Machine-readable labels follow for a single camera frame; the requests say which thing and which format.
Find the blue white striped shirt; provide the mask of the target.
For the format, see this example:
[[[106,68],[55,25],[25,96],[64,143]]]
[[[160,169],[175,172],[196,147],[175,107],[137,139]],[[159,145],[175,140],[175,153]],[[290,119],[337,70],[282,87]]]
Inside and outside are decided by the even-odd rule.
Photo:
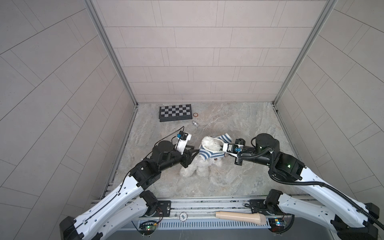
[[[206,136],[202,139],[199,155],[204,159],[218,159],[226,156],[225,152],[223,152],[224,144],[231,144],[232,138],[229,134],[224,134],[221,136]]]

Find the white fluffy teddy bear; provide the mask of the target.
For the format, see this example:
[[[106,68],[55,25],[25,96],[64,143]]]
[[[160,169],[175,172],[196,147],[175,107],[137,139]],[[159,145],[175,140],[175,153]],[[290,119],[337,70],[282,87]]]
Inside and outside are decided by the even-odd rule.
[[[192,176],[194,173],[199,177],[207,177],[209,175],[209,167],[213,164],[220,166],[222,158],[204,160],[199,154],[194,158],[187,168],[180,170],[180,175],[184,178]]]

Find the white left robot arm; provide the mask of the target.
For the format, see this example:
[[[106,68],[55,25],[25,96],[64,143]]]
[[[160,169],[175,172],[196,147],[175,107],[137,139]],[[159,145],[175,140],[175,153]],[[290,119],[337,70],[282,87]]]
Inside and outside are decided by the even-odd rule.
[[[152,216],[158,199],[148,187],[160,179],[162,171],[181,164],[187,168],[199,150],[182,141],[176,148],[161,141],[125,176],[119,186],[83,214],[60,223],[62,240],[105,240],[131,220]]]

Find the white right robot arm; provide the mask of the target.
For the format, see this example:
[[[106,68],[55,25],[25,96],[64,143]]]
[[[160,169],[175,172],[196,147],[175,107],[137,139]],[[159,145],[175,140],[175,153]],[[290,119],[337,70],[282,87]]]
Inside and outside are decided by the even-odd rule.
[[[235,158],[235,165],[244,161],[267,166],[269,177],[282,185],[295,186],[312,196],[319,205],[296,199],[279,190],[270,190],[263,205],[251,204],[272,215],[292,215],[322,225],[341,240],[376,240],[380,208],[363,204],[345,195],[316,175],[303,162],[280,150],[280,142],[269,134],[259,134],[246,146],[244,139],[224,144],[223,151]]]

